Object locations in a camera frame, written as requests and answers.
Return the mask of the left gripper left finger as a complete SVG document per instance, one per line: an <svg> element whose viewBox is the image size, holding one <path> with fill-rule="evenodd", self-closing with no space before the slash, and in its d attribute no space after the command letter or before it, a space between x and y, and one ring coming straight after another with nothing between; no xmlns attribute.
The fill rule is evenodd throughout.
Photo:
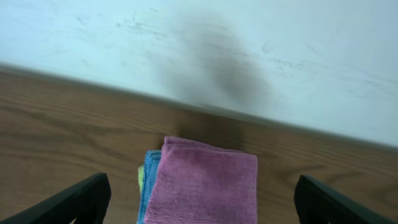
<svg viewBox="0 0 398 224"><path fill-rule="evenodd" d="M102 224L110 199L108 176L97 173L1 224Z"/></svg>

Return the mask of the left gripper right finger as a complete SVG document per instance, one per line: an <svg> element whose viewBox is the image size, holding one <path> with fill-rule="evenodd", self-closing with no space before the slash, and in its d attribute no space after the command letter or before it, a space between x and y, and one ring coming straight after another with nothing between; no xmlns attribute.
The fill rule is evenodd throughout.
<svg viewBox="0 0 398 224"><path fill-rule="evenodd" d="M310 175L301 175L294 204L300 224L396 224Z"/></svg>

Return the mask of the purple cloth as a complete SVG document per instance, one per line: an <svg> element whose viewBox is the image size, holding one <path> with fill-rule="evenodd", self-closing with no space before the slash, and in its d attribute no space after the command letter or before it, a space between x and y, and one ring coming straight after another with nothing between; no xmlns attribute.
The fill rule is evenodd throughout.
<svg viewBox="0 0 398 224"><path fill-rule="evenodd" d="M144 223L257 223L257 157L167 136Z"/></svg>

